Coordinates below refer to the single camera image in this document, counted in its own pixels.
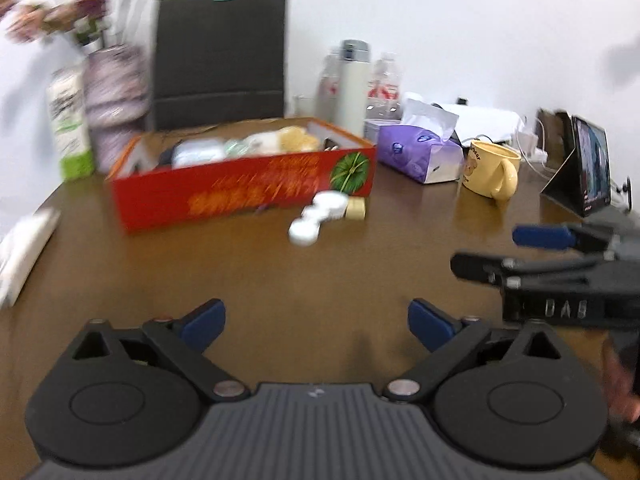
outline human hand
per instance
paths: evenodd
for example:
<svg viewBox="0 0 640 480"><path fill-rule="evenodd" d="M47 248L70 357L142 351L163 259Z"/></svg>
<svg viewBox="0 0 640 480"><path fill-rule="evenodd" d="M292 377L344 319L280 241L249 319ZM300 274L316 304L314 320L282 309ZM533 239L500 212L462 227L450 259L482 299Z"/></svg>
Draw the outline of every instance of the human hand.
<svg viewBox="0 0 640 480"><path fill-rule="evenodd" d="M640 397L633 392L634 373L627 370L609 339L602 345L602 383L609 413L635 422L640 417Z"/></svg>

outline open box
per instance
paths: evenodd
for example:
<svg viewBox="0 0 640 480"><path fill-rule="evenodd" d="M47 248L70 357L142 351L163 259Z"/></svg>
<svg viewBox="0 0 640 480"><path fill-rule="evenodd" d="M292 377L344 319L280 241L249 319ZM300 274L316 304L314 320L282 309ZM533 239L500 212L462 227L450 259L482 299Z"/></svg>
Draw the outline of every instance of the open box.
<svg viewBox="0 0 640 480"><path fill-rule="evenodd" d="M159 155L180 140L251 134L304 126L330 152L248 156L203 166L157 168ZM305 205L316 192L336 189L355 196L371 192L376 148L331 124L311 118L253 120L132 140L114 165L108 183L128 232L262 206Z"/></svg>

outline white thermos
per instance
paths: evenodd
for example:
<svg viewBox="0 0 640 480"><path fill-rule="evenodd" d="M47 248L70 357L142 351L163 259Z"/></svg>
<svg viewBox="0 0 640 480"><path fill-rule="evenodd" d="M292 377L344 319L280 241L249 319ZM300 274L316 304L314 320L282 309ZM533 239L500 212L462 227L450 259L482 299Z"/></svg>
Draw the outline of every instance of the white thermos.
<svg viewBox="0 0 640 480"><path fill-rule="evenodd" d="M364 136L370 72L369 45L358 40L343 41L334 122L358 137Z"/></svg>

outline white and green carton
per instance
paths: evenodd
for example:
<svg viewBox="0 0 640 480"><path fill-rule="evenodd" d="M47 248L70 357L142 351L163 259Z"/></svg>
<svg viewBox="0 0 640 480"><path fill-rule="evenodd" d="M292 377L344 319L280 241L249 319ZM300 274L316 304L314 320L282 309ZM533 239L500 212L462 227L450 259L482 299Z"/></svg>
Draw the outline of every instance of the white and green carton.
<svg viewBox="0 0 640 480"><path fill-rule="evenodd" d="M64 180L90 176L94 156L84 113L82 69L58 70L49 85L49 113Z"/></svg>

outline brown tabletop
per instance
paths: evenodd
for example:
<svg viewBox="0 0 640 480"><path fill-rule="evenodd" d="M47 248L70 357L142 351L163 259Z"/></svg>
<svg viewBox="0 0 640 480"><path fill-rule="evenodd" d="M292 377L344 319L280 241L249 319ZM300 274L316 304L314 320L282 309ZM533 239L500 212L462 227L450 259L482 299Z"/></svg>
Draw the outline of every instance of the brown tabletop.
<svg viewBox="0 0 640 480"><path fill-rule="evenodd" d="M498 206L456 183L420 186L379 166L366 221L323 225L309 248L287 240L300 208L125 235L100 179L62 185L47 203L62 212L60 225L17 304L0 311L0 478L21 478L38 463L24 428L26 403L90 318L137 326L222 298L226 330L206 355L251 386L382 386L426 355L406 327L415 297L455 317L500 323L498 292L457 281L452 253L547 257L516 248L512 228L574 219L539 198L539 177L520 176L515 197ZM603 332L560 332L600 367ZM595 463L612 479L638 474L633 463L600 454Z"/></svg>

